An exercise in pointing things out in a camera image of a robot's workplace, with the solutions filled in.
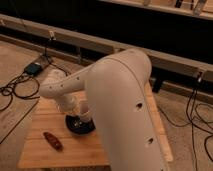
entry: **cable on floor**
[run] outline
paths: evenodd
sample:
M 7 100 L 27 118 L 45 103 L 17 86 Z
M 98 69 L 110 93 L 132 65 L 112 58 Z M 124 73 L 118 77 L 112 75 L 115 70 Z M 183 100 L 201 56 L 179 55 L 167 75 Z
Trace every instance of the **cable on floor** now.
M 195 158 L 195 169 L 196 169 L 196 171 L 198 171 L 198 161 L 197 161 L 197 152 L 196 152 L 196 147 L 195 147 L 195 132 L 194 132 L 195 128 L 198 129 L 199 131 L 210 134 L 204 139 L 204 149 L 205 149 L 205 152 L 206 152 L 209 160 L 211 162 L 213 162 L 213 156 L 211 156 L 209 149 L 208 149 L 208 146 L 207 146 L 208 141 L 213 138 L 213 126 L 211 126 L 213 121 L 207 121 L 206 119 L 204 119 L 202 117 L 201 113 L 198 110 L 199 107 L 201 107 L 201 106 L 205 106 L 205 107 L 209 108 L 209 110 L 213 110 L 213 106 L 211 106 L 209 104 L 205 104 L 205 103 L 196 104 L 198 87 L 199 87 L 199 83 L 196 82 L 195 86 L 192 90 L 192 93 L 191 93 L 191 95 L 190 95 L 190 97 L 187 101 L 187 105 L 186 105 L 186 109 L 185 109 L 187 121 L 186 121 L 185 124 L 180 125 L 180 124 L 175 123 L 174 121 L 172 121 L 168 117 L 168 115 L 163 111 L 163 109 L 158 106 L 159 111 L 163 114 L 163 116 L 167 119 L 167 121 L 171 125 L 178 127 L 178 128 L 181 128 L 181 127 L 183 128 L 183 127 L 191 125 L 192 149 L 193 149 L 194 158 Z
M 28 95 L 23 96 L 23 95 L 18 94 L 17 90 L 16 90 L 17 87 L 20 84 L 26 83 L 28 81 L 34 81 L 36 84 L 36 89 Z M 13 102 L 14 96 L 19 99 L 22 99 L 22 100 L 38 99 L 39 96 L 35 96 L 35 95 L 38 93 L 39 87 L 40 87 L 40 84 L 39 84 L 38 80 L 24 72 L 22 74 L 20 74 L 19 76 L 13 78 L 5 86 L 0 87 L 0 95 L 3 97 L 9 97 L 9 102 L 7 103 L 6 106 L 0 108 L 0 112 L 3 112 L 11 105 L 11 103 Z

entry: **black power adapter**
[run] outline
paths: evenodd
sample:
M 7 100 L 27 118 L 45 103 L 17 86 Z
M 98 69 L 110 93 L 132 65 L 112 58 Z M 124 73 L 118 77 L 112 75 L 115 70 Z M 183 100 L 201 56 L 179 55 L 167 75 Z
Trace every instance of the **black power adapter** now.
M 41 71 L 43 71 L 49 64 L 51 64 L 52 61 L 52 58 L 41 55 L 24 68 L 24 73 L 35 77 Z

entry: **screw hole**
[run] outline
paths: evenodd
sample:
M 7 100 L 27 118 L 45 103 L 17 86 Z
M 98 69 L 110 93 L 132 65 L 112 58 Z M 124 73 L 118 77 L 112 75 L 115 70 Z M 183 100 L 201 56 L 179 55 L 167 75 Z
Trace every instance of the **screw hole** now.
M 153 143 L 154 139 L 153 138 L 150 138 L 147 143 L 146 143 L 146 147 L 149 147 L 152 143 Z
M 142 106 L 143 106 L 142 103 L 138 103 L 138 104 L 136 105 L 136 109 L 137 109 L 137 110 L 140 110 L 140 109 L 142 108 Z

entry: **gray carpet floor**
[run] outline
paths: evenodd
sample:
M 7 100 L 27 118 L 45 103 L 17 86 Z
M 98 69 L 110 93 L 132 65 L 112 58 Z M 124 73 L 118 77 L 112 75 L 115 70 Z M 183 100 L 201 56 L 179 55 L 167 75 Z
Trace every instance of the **gray carpet floor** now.
M 38 53 L 21 48 L 6 42 L 0 41 L 0 86 L 5 85 L 13 77 L 19 75 L 23 68 L 38 57 Z M 67 61 L 63 61 L 58 58 L 54 58 L 55 63 L 67 68 L 70 72 L 75 72 L 82 68 L 77 64 L 73 64 Z M 48 67 L 42 74 L 38 76 L 38 80 L 42 81 L 46 76 Z M 20 93 L 31 91 L 35 89 L 33 83 L 23 85 L 20 88 Z M 185 108 L 188 98 L 172 93 L 172 90 L 165 91 L 160 90 L 158 94 L 154 94 L 156 103 L 160 106 L 168 117 L 175 123 L 185 123 L 186 115 Z M 0 107 L 6 103 L 5 98 L 0 97 Z M 0 113 L 0 139 L 2 139 L 8 131 L 20 120 L 26 111 L 36 102 L 36 100 L 23 101 L 15 98 L 11 107 L 6 111 Z M 199 109 L 199 112 L 209 120 L 213 120 L 212 110 L 205 107 Z M 27 131 L 31 124 L 31 118 L 33 110 L 18 124 L 18 126 L 12 131 L 12 133 L 4 140 L 0 145 L 0 170 L 1 171 L 20 171 L 17 168 L 17 163 L 24 145 Z M 192 151 L 191 141 L 191 127 L 176 128 L 169 124 L 169 122 L 162 115 L 162 120 L 166 128 L 169 143 L 172 148 L 174 161 L 169 163 L 171 171 L 193 171 L 194 168 L 194 155 Z M 212 171 L 213 163 L 208 159 L 204 147 L 203 141 L 207 134 L 195 130 L 195 146 L 198 159 L 199 171 Z M 213 139 L 209 141 L 209 151 L 213 155 Z M 51 169 L 51 170 L 68 170 L 68 169 Z M 86 169 L 73 169 L 78 171 L 83 170 L 106 170 L 100 168 L 86 168 Z

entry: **power cable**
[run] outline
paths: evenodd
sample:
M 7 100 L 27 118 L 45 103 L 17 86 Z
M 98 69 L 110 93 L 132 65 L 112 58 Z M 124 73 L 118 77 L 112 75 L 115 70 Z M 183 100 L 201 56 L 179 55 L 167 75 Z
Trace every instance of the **power cable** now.
M 210 134 L 204 140 L 204 148 L 205 148 L 205 152 L 206 152 L 208 158 L 210 159 L 211 162 L 213 162 L 213 157 L 211 156 L 211 154 L 208 150 L 208 147 L 207 147 L 208 141 L 211 138 L 213 138 L 213 127 L 210 125 L 210 124 L 213 123 L 213 121 L 205 120 L 198 111 L 198 108 L 200 106 L 205 106 L 205 107 L 208 107 L 209 109 L 213 109 L 213 106 L 211 106 L 209 104 L 205 104 L 205 103 L 196 104 L 197 93 L 198 93 L 197 89 L 198 89 L 199 83 L 200 82 L 196 81 L 196 84 L 193 87 L 192 93 L 191 93 L 191 95 L 190 95 L 190 97 L 187 101 L 185 113 L 186 113 L 188 122 L 186 122 L 186 124 L 182 124 L 182 125 L 176 124 L 167 116 L 167 114 L 162 110 L 162 108 L 158 106 L 159 111 L 164 115 L 164 117 L 168 120 L 168 122 L 171 125 L 178 127 L 178 128 L 191 125 L 192 149 L 193 149 L 193 153 L 194 153 L 194 157 L 195 157 L 195 169 L 196 169 L 196 171 L 198 171 L 198 162 L 197 162 L 197 152 L 196 152 L 196 147 L 195 147 L 195 132 L 194 132 L 195 128 L 197 128 L 198 130 L 200 130 L 202 132 Z M 195 121 L 199 121 L 199 123 L 206 125 L 208 127 L 208 129 L 205 129 L 204 127 L 198 125 L 198 123 L 195 123 Z

